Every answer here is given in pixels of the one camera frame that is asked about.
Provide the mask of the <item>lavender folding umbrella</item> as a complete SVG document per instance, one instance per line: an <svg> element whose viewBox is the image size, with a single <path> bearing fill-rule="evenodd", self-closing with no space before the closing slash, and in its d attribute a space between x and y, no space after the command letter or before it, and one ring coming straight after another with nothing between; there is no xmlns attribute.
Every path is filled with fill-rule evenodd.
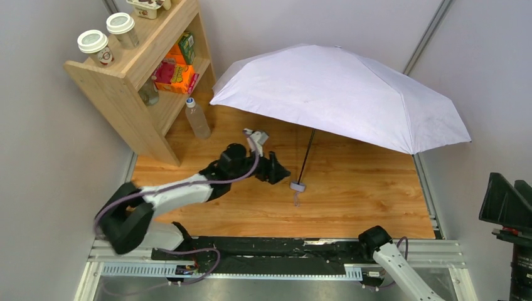
<svg viewBox="0 0 532 301"><path fill-rule="evenodd" d="M300 44L234 62L210 103L410 155L471 141L451 99L340 47Z"/></svg>

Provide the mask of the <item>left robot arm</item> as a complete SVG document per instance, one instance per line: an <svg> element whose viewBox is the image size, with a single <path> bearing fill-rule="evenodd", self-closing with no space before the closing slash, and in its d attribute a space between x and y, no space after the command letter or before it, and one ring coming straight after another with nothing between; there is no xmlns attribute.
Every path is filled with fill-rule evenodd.
<svg viewBox="0 0 532 301"><path fill-rule="evenodd" d="M177 226L154 218L190 204L218 199L233 182L248 177L276 184L290 176L274 152L265 158L244 145L230 144L220 158L193 176L160 186L121 185L95 217L95 231L104 236L118 255L138 247L175 250L184 240Z"/></svg>

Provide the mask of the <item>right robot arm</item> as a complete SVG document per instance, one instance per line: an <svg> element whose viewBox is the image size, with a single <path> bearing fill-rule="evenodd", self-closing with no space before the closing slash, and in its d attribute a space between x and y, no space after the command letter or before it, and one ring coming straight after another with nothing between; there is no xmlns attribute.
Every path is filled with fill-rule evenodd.
<svg viewBox="0 0 532 301"><path fill-rule="evenodd" d="M384 268L410 300L442 300L409 265L384 228L374 226L359 234L358 240L363 256Z"/></svg>

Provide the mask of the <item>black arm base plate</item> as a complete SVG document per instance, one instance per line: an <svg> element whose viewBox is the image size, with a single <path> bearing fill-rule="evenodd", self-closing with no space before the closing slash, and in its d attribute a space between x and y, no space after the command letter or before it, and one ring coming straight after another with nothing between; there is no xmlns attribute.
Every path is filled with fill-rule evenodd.
<svg viewBox="0 0 532 301"><path fill-rule="evenodd" d="M265 275L342 275L345 264L374 264L357 240L322 245L295 238L199 236L177 251L216 248L221 259L215 273Z"/></svg>

